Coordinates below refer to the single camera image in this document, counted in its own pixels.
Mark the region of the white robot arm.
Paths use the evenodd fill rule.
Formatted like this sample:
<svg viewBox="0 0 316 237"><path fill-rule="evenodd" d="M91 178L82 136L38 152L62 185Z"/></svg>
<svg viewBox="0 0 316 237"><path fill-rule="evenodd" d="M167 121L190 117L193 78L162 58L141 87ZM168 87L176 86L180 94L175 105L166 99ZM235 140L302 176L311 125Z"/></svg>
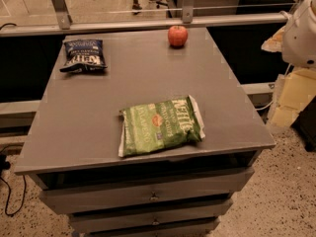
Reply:
<svg viewBox="0 0 316 237"><path fill-rule="evenodd" d="M294 66L316 68L316 0L304 0L288 19L281 54Z"/></svg>

